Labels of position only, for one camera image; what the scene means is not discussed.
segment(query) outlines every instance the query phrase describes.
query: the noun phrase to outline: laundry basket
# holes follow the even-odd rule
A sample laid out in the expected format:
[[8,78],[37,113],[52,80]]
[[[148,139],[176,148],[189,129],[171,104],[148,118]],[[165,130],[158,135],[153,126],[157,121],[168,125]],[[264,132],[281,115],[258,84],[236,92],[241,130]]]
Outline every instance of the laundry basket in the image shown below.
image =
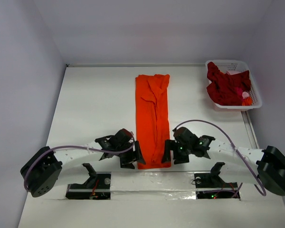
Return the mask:
[[[206,71],[208,71],[208,63],[213,62],[221,72],[226,73],[227,70],[236,70],[238,72],[244,72],[246,70],[249,70],[248,65],[243,61],[237,61],[237,60],[210,60],[206,62]],[[219,105],[217,103],[214,104],[214,109],[216,111],[247,111],[249,109],[253,108],[260,108],[262,106],[262,100],[260,97],[260,94],[257,90],[256,83],[253,79],[253,76],[251,74],[251,71],[249,70],[249,77],[251,81],[251,89],[248,92],[251,99],[252,99],[252,105],[251,106],[224,106]]]

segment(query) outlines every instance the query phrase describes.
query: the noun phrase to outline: red cloth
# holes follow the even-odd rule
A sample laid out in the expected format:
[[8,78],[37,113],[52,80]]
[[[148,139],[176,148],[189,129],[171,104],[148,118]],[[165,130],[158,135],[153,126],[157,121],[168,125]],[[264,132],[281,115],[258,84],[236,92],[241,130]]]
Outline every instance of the red cloth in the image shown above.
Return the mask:
[[136,137],[146,164],[138,169],[168,168],[162,164],[165,141],[170,139],[167,88],[170,75],[139,75],[136,80]]
[[248,70],[230,76],[220,72],[213,62],[208,63],[207,78],[212,82],[207,87],[207,92],[210,98],[220,105],[241,106],[243,97],[236,88],[241,88],[243,91],[249,91],[251,88]]

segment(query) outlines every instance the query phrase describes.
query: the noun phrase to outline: cable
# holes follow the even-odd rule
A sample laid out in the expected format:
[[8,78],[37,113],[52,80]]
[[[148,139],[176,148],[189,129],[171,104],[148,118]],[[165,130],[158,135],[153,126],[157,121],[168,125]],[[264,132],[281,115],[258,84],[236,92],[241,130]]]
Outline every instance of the cable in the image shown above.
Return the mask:
[[42,155],[40,155],[40,156],[33,162],[33,164],[31,164],[31,166],[29,167],[29,169],[28,169],[28,171],[27,171],[27,173],[25,174],[25,177],[24,177],[24,188],[25,188],[26,191],[29,191],[27,182],[28,182],[28,178],[29,178],[29,175],[30,175],[31,171],[33,170],[33,168],[35,167],[35,165],[36,165],[41,159],[43,159],[45,156],[47,156],[49,153],[53,152],[54,150],[68,149],[68,148],[83,149],[83,150],[88,149],[88,150],[90,150],[90,151],[96,151],[96,152],[102,152],[102,153],[109,153],[109,154],[117,155],[117,154],[125,153],[125,152],[131,150],[131,149],[134,147],[135,139],[134,139],[134,137],[133,137],[132,139],[133,139],[132,145],[131,145],[128,149],[123,150],[123,151],[103,151],[103,150],[100,150],[100,149],[90,148],[90,147],[87,147],[87,146],[74,146],[74,145],[57,146],[57,147],[54,147],[54,148],[52,148],[52,149],[49,149],[49,150],[45,151]]
[[96,184],[95,184],[95,186],[93,187],[91,196],[94,196],[94,195],[95,195],[94,191],[95,191],[95,189],[97,188],[98,183],[99,183],[99,179],[96,181]]
[[[238,154],[238,156],[239,156],[239,157],[242,159],[242,161],[245,163],[245,165],[247,166],[247,168],[248,168],[249,171],[251,172],[252,176],[256,179],[257,183],[260,185],[260,187],[261,187],[261,189],[262,189],[263,192],[261,192],[261,190],[260,190],[260,189],[258,188],[258,186],[255,184],[255,188],[257,189],[257,191],[258,191],[262,196],[266,196],[266,190],[265,190],[265,188],[264,188],[262,182],[259,180],[259,178],[258,178],[257,175],[255,174],[255,172],[252,170],[252,168],[250,167],[250,165],[248,164],[248,162],[244,159],[244,157],[242,156],[242,154],[240,153],[240,151],[238,151],[238,149],[236,148],[235,144],[233,143],[233,141],[231,140],[231,138],[229,137],[229,135],[227,135],[227,133],[224,132],[223,129],[221,129],[219,126],[215,125],[214,123],[211,123],[211,122],[208,122],[208,121],[205,121],[205,120],[187,120],[187,121],[184,121],[184,122],[180,123],[179,125],[177,125],[177,126],[173,129],[173,131],[175,132],[176,129],[177,129],[179,126],[181,126],[181,125],[183,125],[183,124],[185,124],[185,123],[188,123],[188,122],[202,122],[202,123],[210,124],[210,125],[216,127],[217,129],[219,129],[219,130],[227,137],[227,139],[229,140],[229,142],[230,142],[232,148],[236,151],[236,153]],[[240,188],[242,187],[242,184],[243,184],[243,183],[240,184],[240,186],[239,186],[239,188],[237,189],[237,191],[236,191],[236,193],[234,194],[234,196],[237,195],[237,193],[239,192]]]
[[232,183],[229,183],[229,185],[231,186],[233,192],[236,193],[236,191],[234,190],[234,187],[233,187]]
[[233,190],[229,190],[229,189],[221,189],[221,190],[207,190],[207,191],[203,191],[203,193],[212,193],[212,192],[215,192],[215,193],[219,193],[221,191],[229,191],[229,192],[232,192],[234,193]]

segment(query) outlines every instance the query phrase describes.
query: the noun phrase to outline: white floor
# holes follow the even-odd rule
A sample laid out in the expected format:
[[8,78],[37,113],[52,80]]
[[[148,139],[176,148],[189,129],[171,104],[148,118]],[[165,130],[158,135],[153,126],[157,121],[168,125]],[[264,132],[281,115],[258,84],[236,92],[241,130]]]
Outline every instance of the white floor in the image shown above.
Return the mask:
[[[48,145],[82,145],[97,137],[115,134],[121,128],[135,133],[135,77],[139,74],[170,74],[170,130],[182,121],[203,119],[222,127],[237,146],[251,147],[241,113],[213,110],[206,92],[205,68],[196,66],[67,68]],[[186,127],[197,136],[207,134],[226,141],[218,130],[204,123],[189,123]],[[147,171],[209,171],[214,163],[191,156],[190,163]],[[133,187],[122,182],[120,174],[118,181],[117,172],[138,170],[120,169],[117,158],[93,162],[92,165],[96,171],[113,172],[115,183],[120,183],[125,190]],[[129,175],[133,180],[138,178],[135,173]],[[174,180],[176,178],[170,178],[172,186]],[[146,187],[141,185],[140,188],[144,190]],[[57,188],[40,198],[32,198],[29,194],[19,227],[285,227],[282,198],[273,194],[264,198],[247,184],[240,192],[242,201],[162,200],[160,197],[66,200],[63,199],[64,193],[65,188]]]

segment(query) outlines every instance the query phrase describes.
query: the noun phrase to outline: orange shirt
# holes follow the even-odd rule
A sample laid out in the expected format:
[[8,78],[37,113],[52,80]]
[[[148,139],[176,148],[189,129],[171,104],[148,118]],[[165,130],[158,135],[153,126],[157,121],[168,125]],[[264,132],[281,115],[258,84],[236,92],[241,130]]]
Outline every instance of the orange shirt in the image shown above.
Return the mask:
[[161,164],[165,140],[170,139],[167,87],[170,75],[136,78],[136,135],[146,164],[138,169],[168,168]]

